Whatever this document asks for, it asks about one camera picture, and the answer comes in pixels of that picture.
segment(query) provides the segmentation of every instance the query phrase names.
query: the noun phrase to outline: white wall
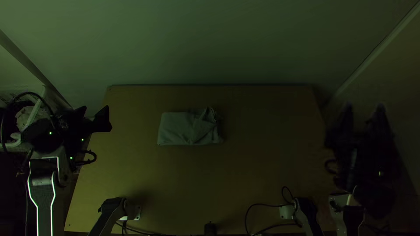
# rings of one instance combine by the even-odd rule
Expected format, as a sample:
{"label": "white wall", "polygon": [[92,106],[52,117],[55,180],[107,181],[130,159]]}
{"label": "white wall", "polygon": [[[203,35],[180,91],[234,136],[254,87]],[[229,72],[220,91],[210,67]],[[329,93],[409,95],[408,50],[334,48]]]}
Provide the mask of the white wall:
{"label": "white wall", "polygon": [[0,46],[0,89],[8,86],[42,85],[29,70]]}
{"label": "white wall", "polygon": [[339,90],[323,115],[330,123],[350,101],[360,129],[376,105],[385,104],[401,158],[420,194],[420,4],[399,29]]}
{"label": "white wall", "polygon": [[323,102],[416,0],[2,0],[0,29],[74,107],[112,84],[313,84]]}

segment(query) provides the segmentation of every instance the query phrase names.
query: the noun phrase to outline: black cable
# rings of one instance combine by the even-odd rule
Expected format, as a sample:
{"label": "black cable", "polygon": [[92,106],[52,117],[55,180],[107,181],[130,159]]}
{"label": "black cable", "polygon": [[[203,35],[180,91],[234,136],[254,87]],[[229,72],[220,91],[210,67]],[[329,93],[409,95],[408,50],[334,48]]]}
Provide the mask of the black cable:
{"label": "black cable", "polygon": [[23,186],[25,187],[25,199],[26,199],[26,214],[25,214],[25,236],[28,236],[28,186],[27,182],[23,179]]}
{"label": "black cable", "polygon": [[278,225],[273,225],[273,226],[267,227],[267,228],[265,228],[265,229],[262,229],[262,230],[260,230],[260,231],[258,231],[258,232],[256,232],[256,233],[254,233],[253,235],[259,235],[259,234],[261,234],[261,233],[263,233],[263,232],[265,232],[265,231],[267,231],[267,230],[269,230],[269,229],[276,228],[276,227],[279,227],[279,226],[295,226],[295,225],[297,225],[297,224],[295,224],[295,223],[289,223],[289,224],[278,224]]}
{"label": "black cable", "polygon": [[145,232],[140,232],[140,231],[137,231],[137,230],[135,230],[135,229],[131,229],[131,228],[127,227],[127,226],[123,226],[123,225],[119,224],[118,222],[115,222],[115,224],[116,224],[116,225],[118,225],[118,226],[120,226],[120,227],[122,227],[122,228],[127,229],[128,231],[132,231],[132,232],[139,233],[139,234],[143,234],[143,235],[148,235],[148,236],[175,236],[175,235],[171,235],[171,234],[160,234],[160,233],[145,233]]}
{"label": "black cable", "polygon": [[285,196],[284,196],[284,190],[285,190],[285,189],[287,189],[287,191],[289,191],[289,194],[290,194],[290,197],[292,198],[292,201],[294,200],[294,196],[293,196],[292,192],[290,191],[290,189],[289,189],[287,186],[283,186],[283,187],[281,188],[281,196],[283,197],[283,199],[284,199],[287,203],[289,203],[289,204],[293,204],[293,202],[292,202],[292,201],[289,201],[289,200],[287,200],[287,199],[285,198]]}
{"label": "black cable", "polygon": [[41,96],[39,96],[38,94],[34,93],[34,92],[23,92],[21,94],[18,94],[17,96],[15,96],[6,106],[6,109],[4,110],[3,113],[3,117],[1,118],[1,123],[0,123],[0,139],[1,139],[1,147],[3,148],[3,152],[8,154],[9,152],[7,151],[7,147],[6,144],[4,142],[4,129],[3,129],[3,125],[4,125],[4,119],[6,118],[10,107],[21,97],[23,97],[24,95],[32,95],[37,97],[39,100],[41,100],[41,102],[47,107],[49,115],[51,116],[52,119],[54,119],[55,115],[53,110],[51,109],[51,107],[47,104],[47,102],[45,101],[44,98],[42,98]]}
{"label": "black cable", "polygon": [[86,161],[77,161],[77,162],[75,162],[75,164],[77,166],[91,164],[91,163],[93,163],[93,162],[96,161],[96,157],[97,157],[96,156],[96,153],[92,152],[91,150],[89,150],[89,151],[88,150],[80,150],[80,151],[78,151],[78,153],[87,153],[87,154],[90,154],[91,156],[93,156],[93,160],[88,159]]}
{"label": "black cable", "polygon": [[[266,206],[266,207],[284,207],[284,206],[288,206],[288,205],[293,205],[293,203],[287,203],[287,204],[282,204],[282,205],[269,205],[269,204],[264,204],[264,203],[254,203],[254,204],[252,204],[251,206],[249,206],[248,207],[248,210],[246,211],[246,213],[245,213],[245,231],[246,231],[246,234],[247,235],[249,235],[249,236],[251,236],[251,234],[249,233],[249,231],[248,231],[248,224],[247,224],[247,218],[248,218],[248,213],[249,213],[249,210],[251,210],[251,208],[252,207],[254,207],[254,206]],[[258,232],[263,232],[263,231],[265,231],[265,230],[268,230],[268,229],[271,229],[271,228],[274,228],[274,227],[278,227],[278,226],[283,226],[283,225],[274,225],[274,226],[270,226],[270,227],[268,227],[268,228],[265,228],[265,229],[263,229],[263,230],[260,230],[260,231],[258,231]]]}
{"label": "black cable", "polygon": [[414,236],[414,235],[418,236],[418,235],[420,235],[420,233],[384,231],[382,229],[378,229],[378,228],[373,227],[373,226],[368,225],[368,224],[364,224],[364,225],[367,226],[374,233],[376,233],[376,235],[401,235],[401,236]]}
{"label": "black cable", "polygon": [[121,227],[121,235],[122,235],[122,236],[124,236],[124,230],[126,229],[126,227],[127,227],[127,221],[125,220],[125,221],[122,223],[122,227]]}
{"label": "black cable", "polygon": [[329,167],[329,164],[330,163],[336,163],[337,162],[337,160],[336,159],[329,159],[329,160],[326,160],[325,162],[324,162],[324,168],[325,168],[325,170],[328,172],[328,173],[330,173],[330,174],[337,174],[337,172],[335,171],[335,170],[332,170],[330,167]]}

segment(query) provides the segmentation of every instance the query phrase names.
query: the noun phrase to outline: gray towel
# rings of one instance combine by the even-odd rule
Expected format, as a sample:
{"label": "gray towel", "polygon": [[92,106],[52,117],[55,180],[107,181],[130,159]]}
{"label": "gray towel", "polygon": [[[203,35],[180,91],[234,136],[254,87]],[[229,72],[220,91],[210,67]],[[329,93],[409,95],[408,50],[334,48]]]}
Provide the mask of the gray towel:
{"label": "gray towel", "polygon": [[161,117],[158,145],[206,145],[222,143],[217,131],[219,117],[213,108],[190,112],[165,112]]}

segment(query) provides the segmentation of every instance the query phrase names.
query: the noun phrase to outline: wire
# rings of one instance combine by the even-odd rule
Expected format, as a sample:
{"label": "wire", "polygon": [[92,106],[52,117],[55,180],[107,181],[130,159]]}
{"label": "wire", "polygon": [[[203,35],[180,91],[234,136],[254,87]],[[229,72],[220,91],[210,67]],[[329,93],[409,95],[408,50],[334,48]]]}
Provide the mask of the wire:
{"label": "wire", "polygon": [[4,110],[3,113],[3,117],[1,118],[1,124],[0,124],[0,139],[1,139],[1,147],[3,148],[3,152],[5,152],[6,154],[8,154],[9,152],[7,151],[7,147],[6,144],[4,142],[4,129],[3,129],[3,125],[4,125],[4,120],[7,117],[7,114],[12,106],[12,104],[14,104],[19,98],[23,97],[24,95],[32,95],[37,97],[39,100],[41,100],[41,102],[47,107],[48,112],[51,116],[51,118],[55,117],[53,110],[51,109],[51,107],[47,104],[47,102],[44,100],[44,98],[42,98],[41,96],[39,96],[38,94],[34,93],[34,92],[23,92],[21,94],[18,94],[17,96],[15,96],[6,106],[6,109]]}
{"label": "wire", "polygon": [[[289,191],[289,195],[290,195],[290,197],[292,199],[291,201],[287,200],[286,197],[284,196],[284,190]],[[248,236],[251,236],[251,234],[248,231],[247,217],[248,217],[249,210],[251,210],[251,208],[254,207],[254,206],[284,207],[284,206],[295,205],[296,204],[296,207],[294,209],[293,215],[295,214],[295,212],[298,210],[298,205],[297,205],[297,203],[294,203],[293,200],[295,200],[295,202],[297,202],[297,201],[296,201],[296,198],[293,196],[292,192],[290,191],[290,189],[287,186],[283,186],[281,188],[281,196],[283,197],[283,200],[285,202],[287,202],[286,204],[283,204],[283,205],[269,205],[269,204],[264,204],[264,203],[255,203],[255,204],[252,204],[251,206],[248,207],[248,210],[245,213],[245,231],[246,231],[246,234]],[[259,230],[259,231],[257,231],[256,233],[254,233],[252,235],[258,235],[258,234],[263,233],[264,231],[267,231],[267,230],[272,229],[272,228],[280,227],[280,226],[299,226],[299,227],[301,227],[301,225],[298,224],[297,220],[295,220],[295,223],[293,223],[293,224],[291,223],[291,224],[276,224],[276,225],[272,225],[272,226],[269,226],[269,227],[264,228],[262,230]]]}
{"label": "wire", "polygon": [[28,189],[25,179],[23,179],[23,186],[25,187],[25,199],[26,199],[26,215],[25,215],[25,236],[28,236]]}
{"label": "wire", "polygon": [[292,201],[289,201],[289,200],[287,200],[287,199],[284,197],[284,190],[285,190],[285,189],[287,189],[287,191],[289,191],[289,194],[290,194],[290,197],[292,198],[292,201],[294,200],[293,194],[292,194],[292,192],[290,192],[290,189],[289,189],[287,186],[283,186],[283,187],[281,188],[281,196],[283,197],[283,199],[284,199],[287,203],[289,203],[289,204],[293,204],[293,202],[292,202]]}
{"label": "wire", "polygon": [[127,227],[127,221],[125,220],[125,221],[122,223],[122,227],[121,227],[121,235],[122,235],[122,236],[124,236],[124,230],[126,229],[126,227]]}
{"label": "wire", "polygon": [[[245,231],[246,231],[246,234],[247,234],[247,235],[249,235],[249,236],[251,236],[251,234],[250,234],[250,233],[249,233],[249,231],[248,231],[247,218],[248,218],[248,213],[249,213],[249,210],[251,210],[251,208],[252,208],[252,207],[254,207],[254,206],[284,207],[284,206],[288,206],[288,205],[292,205],[292,203],[287,203],[287,204],[282,204],[282,205],[269,205],[269,204],[264,204],[264,203],[254,203],[254,204],[252,204],[251,206],[249,206],[249,207],[248,207],[248,210],[247,210],[247,211],[246,211],[246,213],[245,213]],[[274,227],[278,227],[278,226],[286,226],[286,225],[296,225],[296,224],[273,225],[273,226],[270,226],[270,227],[268,227],[268,228],[265,228],[265,229],[262,229],[262,230],[258,231],[258,233],[262,233],[262,232],[264,232],[265,230],[269,230],[269,229],[274,228]]]}
{"label": "wire", "polygon": [[140,232],[140,231],[137,231],[137,230],[135,230],[135,229],[131,229],[131,228],[127,227],[127,226],[121,225],[121,224],[119,224],[118,222],[115,222],[115,224],[116,224],[116,225],[118,225],[118,226],[120,226],[120,227],[122,227],[123,229],[127,229],[128,231],[132,231],[132,232],[139,233],[139,234],[143,234],[143,235],[149,235],[149,236],[175,236],[175,235],[171,235],[171,234],[160,234],[160,233],[145,233],[145,232]]}
{"label": "wire", "polygon": [[390,232],[389,230],[388,231],[382,230],[383,228],[382,229],[378,229],[378,228],[373,227],[373,226],[368,225],[368,224],[364,224],[364,225],[366,227],[368,227],[370,230],[372,230],[374,233],[376,233],[376,235],[402,235],[402,236],[414,236],[414,235],[416,235],[417,236],[417,235],[420,234],[420,233],[408,233],[408,232]]}
{"label": "wire", "polygon": [[267,231],[267,230],[269,230],[269,229],[276,228],[276,227],[279,227],[279,226],[295,226],[295,225],[297,225],[297,224],[295,224],[295,223],[290,223],[290,224],[278,224],[278,225],[272,225],[272,226],[270,226],[270,227],[267,227],[267,228],[265,228],[265,229],[262,229],[262,230],[260,230],[260,231],[258,231],[258,232],[256,232],[256,233],[254,233],[253,235],[259,235],[259,234],[261,234],[261,233],[263,233],[263,232],[265,232],[265,231]]}
{"label": "wire", "polygon": [[91,163],[93,163],[93,162],[96,161],[96,158],[97,158],[96,153],[92,152],[91,150],[89,150],[89,151],[88,150],[80,150],[80,151],[78,151],[78,153],[87,153],[87,154],[90,154],[91,156],[93,156],[93,160],[88,159],[86,161],[77,161],[77,162],[75,162],[75,164],[77,166],[78,165],[84,166],[84,165],[91,164]]}

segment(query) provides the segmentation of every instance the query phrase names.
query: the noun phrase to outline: wooden table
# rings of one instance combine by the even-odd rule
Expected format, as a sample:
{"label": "wooden table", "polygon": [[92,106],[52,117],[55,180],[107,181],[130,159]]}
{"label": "wooden table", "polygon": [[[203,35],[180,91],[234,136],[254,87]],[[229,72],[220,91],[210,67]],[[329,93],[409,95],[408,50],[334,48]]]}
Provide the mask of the wooden table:
{"label": "wooden table", "polygon": [[[113,129],[91,137],[98,160],[80,172],[66,231],[90,231],[103,201],[121,196],[142,203],[141,219],[127,224],[136,229],[203,234],[212,221],[219,234],[245,234],[248,206],[285,203],[284,185],[313,198],[322,229],[335,230],[327,202],[334,185],[323,168],[332,153],[323,148],[324,124],[309,87],[112,86],[104,105]],[[156,144],[163,112],[206,106],[224,118],[223,144]],[[255,233],[282,222],[277,208],[256,207],[248,227]]]}

